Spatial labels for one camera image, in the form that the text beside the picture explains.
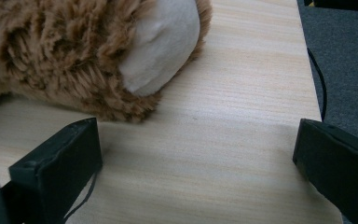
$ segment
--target black object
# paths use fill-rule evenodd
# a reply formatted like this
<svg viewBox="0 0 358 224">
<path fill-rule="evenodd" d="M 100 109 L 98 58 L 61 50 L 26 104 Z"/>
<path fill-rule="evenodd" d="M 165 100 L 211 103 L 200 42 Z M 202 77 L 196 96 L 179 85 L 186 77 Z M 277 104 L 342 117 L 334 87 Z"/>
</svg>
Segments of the black object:
<svg viewBox="0 0 358 224">
<path fill-rule="evenodd" d="M 11 181 L 0 190 L 0 223 L 63 223 L 102 164 L 96 119 L 64 127 L 9 167 Z"/>
<path fill-rule="evenodd" d="M 309 0 L 304 1 L 305 4 L 310 4 Z M 358 0 L 313 0 L 313 4 L 316 7 L 328 7 L 358 11 Z"/>
<path fill-rule="evenodd" d="M 351 222 L 358 223 L 358 138 L 302 119 L 293 161 L 299 171 Z"/>
</svg>

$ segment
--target plush paw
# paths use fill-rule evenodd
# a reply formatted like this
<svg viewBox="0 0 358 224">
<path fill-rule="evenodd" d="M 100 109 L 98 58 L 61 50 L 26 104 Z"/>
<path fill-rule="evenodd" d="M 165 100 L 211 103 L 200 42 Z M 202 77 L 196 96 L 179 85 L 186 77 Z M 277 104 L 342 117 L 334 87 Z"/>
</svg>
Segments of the plush paw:
<svg viewBox="0 0 358 224">
<path fill-rule="evenodd" d="M 195 0 L 157 0 L 137 22 L 133 47 L 118 66 L 125 88 L 139 96 L 160 90 L 185 64 L 199 34 Z"/>
</svg>

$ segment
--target plush toy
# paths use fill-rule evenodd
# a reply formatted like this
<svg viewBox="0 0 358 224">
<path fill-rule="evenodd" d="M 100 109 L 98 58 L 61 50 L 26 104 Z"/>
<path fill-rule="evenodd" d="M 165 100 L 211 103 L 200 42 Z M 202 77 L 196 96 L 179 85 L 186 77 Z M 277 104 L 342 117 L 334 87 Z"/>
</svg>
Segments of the plush toy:
<svg viewBox="0 0 358 224">
<path fill-rule="evenodd" d="M 210 0 L 0 0 L 0 95 L 141 120 L 211 14 Z"/>
</svg>

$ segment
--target stuffed animal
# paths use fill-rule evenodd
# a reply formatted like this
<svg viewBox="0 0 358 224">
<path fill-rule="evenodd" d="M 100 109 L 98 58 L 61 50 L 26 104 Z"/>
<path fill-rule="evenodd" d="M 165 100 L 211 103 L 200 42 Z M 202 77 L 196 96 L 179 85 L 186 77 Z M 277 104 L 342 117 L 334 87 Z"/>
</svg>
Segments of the stuffed animal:
<svg viewBox="0 0 358 224">
<path fill-rule="evenodd" d="M 0 95 L 139 121 L 211 16 L 210 0 L 0 0 Z"/>
</svg>

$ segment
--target light wood tabletop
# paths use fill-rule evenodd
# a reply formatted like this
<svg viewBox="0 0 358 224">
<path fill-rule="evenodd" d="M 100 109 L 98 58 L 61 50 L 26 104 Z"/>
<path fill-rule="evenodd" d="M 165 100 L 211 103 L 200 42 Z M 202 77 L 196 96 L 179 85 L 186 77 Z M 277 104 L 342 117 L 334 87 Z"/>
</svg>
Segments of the light wood tabletop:
<svg viewBox="0 0 358 224">
<path fill-rule="evenodd" d="M 292 162 L 300 119 L 320 119 L 296 0 L 213 0 L 206 41 L 144 122 L 99 122 L 103 170 L 68 223 L 342 222 Z M 0 185 L 89 117 L 0 99 Z"/>
</svg>

